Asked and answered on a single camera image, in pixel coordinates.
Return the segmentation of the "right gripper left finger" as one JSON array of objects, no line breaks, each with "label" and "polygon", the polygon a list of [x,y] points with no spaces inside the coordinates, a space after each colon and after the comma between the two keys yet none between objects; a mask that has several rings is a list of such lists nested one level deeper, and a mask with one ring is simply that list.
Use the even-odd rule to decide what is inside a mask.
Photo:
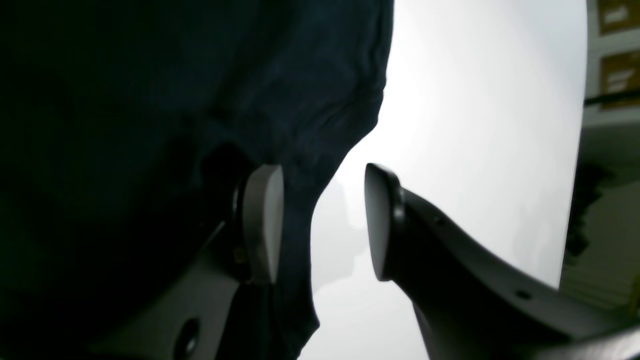
[{"label": "right gripper left finger", "polygon": [[123,325],[90,344],[101,360],[213,360],[242,284],[277,282],[284,175],[262,165],[240,177],[222,219],[178,276]]}]

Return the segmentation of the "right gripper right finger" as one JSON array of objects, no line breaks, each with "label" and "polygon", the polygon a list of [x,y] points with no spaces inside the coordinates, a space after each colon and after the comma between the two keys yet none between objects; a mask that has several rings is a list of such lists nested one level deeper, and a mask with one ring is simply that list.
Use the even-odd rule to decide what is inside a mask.
[{"label": "right gripper right finger", "polygon": [[375,276],[413,303],[430,360],[637,360],[639,321],[560,294],[488,251],[386,167],[365,169]]}]

